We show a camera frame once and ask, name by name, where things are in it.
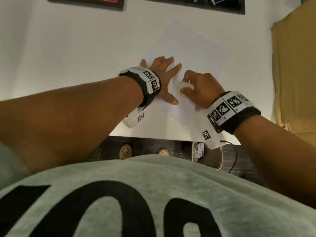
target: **beige shoe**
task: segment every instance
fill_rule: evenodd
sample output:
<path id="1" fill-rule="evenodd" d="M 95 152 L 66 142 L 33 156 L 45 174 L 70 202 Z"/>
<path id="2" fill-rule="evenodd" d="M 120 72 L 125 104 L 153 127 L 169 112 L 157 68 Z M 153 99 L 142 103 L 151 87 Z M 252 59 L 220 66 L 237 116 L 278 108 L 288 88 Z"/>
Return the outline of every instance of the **beige shoe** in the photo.
<path id="1" fill-rule="evenodd" d="M 127 159 L 133 156 L 132 147 L 129 144 L 122 145 L 119 151 L 119 159 Z"/>
<path id="2" fill-rule="evenodd" d="M 160 148 L 157 152 L 158 155 L 169 155 L 169 151 L 166 148 Z"/>

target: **white table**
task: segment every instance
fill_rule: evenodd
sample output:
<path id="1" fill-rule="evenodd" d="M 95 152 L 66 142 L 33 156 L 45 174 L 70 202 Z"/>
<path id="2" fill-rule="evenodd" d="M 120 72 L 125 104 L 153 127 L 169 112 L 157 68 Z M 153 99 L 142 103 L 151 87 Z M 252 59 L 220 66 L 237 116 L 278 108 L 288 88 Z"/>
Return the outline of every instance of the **white table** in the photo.
<path id="1" fill-rule="evenodd" d="M 230 53 L 218 77 L 223 87 L 240 91 L 264 117 L 272 118 L 269 29 L 294 10 L 300 0 L 246 0 L 245 16 L 144 0 L 127 1 L 126 11 L 118 12 L 46 0 L 23 0 L 21 5 L 14 4 L 14 0 L 1 0 L 0 9 L 6 11 L 0 17 L 7 18 L 0 18 L 0 33 L 3 37 L 4 30 L 8 35 L 6 42 L 0 43 L 0 57 L 6 61 L 2 66 L 10 62 L 13 66 L 1 70 L 0 74 L 10 80 L 2 77 L 0 98 L 115 77 L 118 71 L 138 64 L 171 20 L 178 18 Z M 194 126 L 184 127 L 155 107 L 150 116 L 133 129 L 119 124 L 111 135 L 203 141 Z M 234 136 L 224 135 L 226 140 L 238 144 Z"/>

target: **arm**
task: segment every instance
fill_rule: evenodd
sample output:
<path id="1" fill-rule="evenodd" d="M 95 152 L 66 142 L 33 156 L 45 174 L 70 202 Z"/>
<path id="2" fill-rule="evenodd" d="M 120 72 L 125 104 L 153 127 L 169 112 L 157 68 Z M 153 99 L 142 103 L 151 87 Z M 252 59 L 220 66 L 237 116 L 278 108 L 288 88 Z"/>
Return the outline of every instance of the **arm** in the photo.
<path id="1" fill-rule="evenodd" d="M 187 71 L 183 81 L 195 90 L 181 91 L 199 108 L 209 108 L 225 91 L 209 73 Z M 245 120 L 234 135 L 268 186 L 301 203 L 316 206 L 316 149 L 262 116 Z"/>
<path id="2" fill-rule="evenodd" d="M 162 82 L 157 98 L 177 104 L 168 84 L 181 65 L 166 72 L 173 61 L 159 57 L 150 69 Z M 0 141 L 31 173 L 81 162 L 142 101 L 141 88 L 126 76 L 2 101 Z"/>

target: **sheet of paper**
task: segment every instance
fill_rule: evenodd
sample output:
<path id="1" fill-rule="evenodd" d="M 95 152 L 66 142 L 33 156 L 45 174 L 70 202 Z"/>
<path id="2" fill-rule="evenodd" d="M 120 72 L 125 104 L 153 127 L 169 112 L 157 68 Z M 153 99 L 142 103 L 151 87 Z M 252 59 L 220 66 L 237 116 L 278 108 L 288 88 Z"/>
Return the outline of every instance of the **sheet of paper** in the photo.
<path id="1" fill-rule="evenodd" d="M 179 105 L 174 106 L 161 99 L 155 99 L 154 104 L 181 124 L 188 125 L 195 113 L 195 104 L 177 94 L 177 87 L 185 71 L 190 69 L 200 73 L 210 72 L 214 77 L 218 77 L 226 64 L 228 54 L 211 40 L 175 19 L 146 55 L 147 66 L 150 66 L 156 57 L 163 55 L 166 58 L 173 56 L 175 59 L 169 68 L 182 63 L 182 70 L 168 86 L 168 91 L 179 100 Z"/>

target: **cardboard box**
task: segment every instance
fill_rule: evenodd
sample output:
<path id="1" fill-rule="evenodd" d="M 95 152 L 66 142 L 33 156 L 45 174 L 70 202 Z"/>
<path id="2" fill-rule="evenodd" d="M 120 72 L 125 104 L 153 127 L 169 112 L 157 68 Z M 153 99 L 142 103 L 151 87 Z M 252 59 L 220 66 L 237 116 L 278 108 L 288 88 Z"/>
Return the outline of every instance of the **cardboard box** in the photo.
<path id="1" fill-rule="evenodd" d="M 316 0 L 272 28 L 276 123 L 316 147 Z"/>

